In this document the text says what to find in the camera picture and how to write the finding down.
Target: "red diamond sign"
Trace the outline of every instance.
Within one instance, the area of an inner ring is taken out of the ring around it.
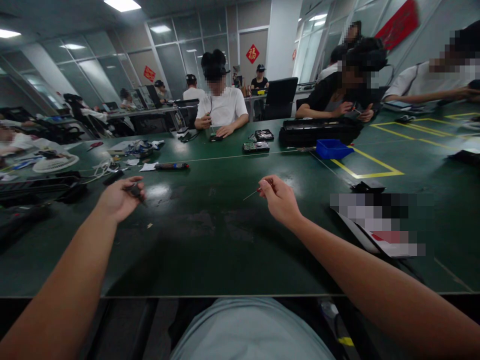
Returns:
[[[248,52],[246,53],[246,57],[248,58],[248,60],[250,60],[252,64],[255,62],[255,60],[257,60],[259,55],[260,51],[253,44],[251,45],[250,50],[248,50]]]
[[[146,77],[148,80],[150,80],[152,83],[155,80],[155,72],[148,66],[145,66],[145,70],[143,71],[143,76]]]

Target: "hand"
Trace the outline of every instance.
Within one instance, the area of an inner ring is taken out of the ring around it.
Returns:
[[[235,129],[232,125],[222,126],[217,130],[216,135],[225,139],[227,136],[232,135],[234,131]]]
[[[212,117],[208,114],[205,114],[203,117],[195,120],[195,127],[197,130],[209,129],[212,125]]]
[[[135,210],[137,205],[140,204],[139,199],[131,196],[128,192],[124,191],[124,189],[142,179],[143,176],[133,176],[114,182],[101,194],[93,211],[98,212],[101,216],[112,217],[117,224],[122,222]],[[144,184],[139,183],[137,186],[141,190],[140,194],[143,200],[145,200]]]
[[[372,110],[373,104],[368,105],[366,110],[362,112],[357,119],[360,120],[362,123],[368,123],[374,117],[374,111]]]
[[[451,91],[451,99],[459,101],[480,95],[480,90],[471,89],[468,86],[459,87]]]
[[[352,106],[354,104],[352,102],[342,102],[339,107],[331,112],[332,118],[339,118],[342,115],[352,111]]]
[[[260,196],[268,201],[268,210],[273,217],[287,228],[291,229],[302,218],[294,190],[284,183],[277,175],[265,176],[259,182]]]

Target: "blue plastic box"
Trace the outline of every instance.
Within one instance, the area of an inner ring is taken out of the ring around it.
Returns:
[[[322,159],[343,159],[354,150],[342,144],[338,139],[320,139],[316,141],[316,153]]]

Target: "black case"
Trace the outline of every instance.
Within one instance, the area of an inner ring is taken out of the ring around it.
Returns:
[[[338,139],[350,145],[363,129],[348,118],[285,120],[278,139],[282,147],[313,147],[318,139]]]

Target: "white fan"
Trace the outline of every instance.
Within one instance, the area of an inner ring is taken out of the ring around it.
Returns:
[[[59,157],[54,159],[42,158],[33,165],[33,171],[36,173],[52,173],[72,166],[79,160],[76,155],[69,154],[68,157]]]

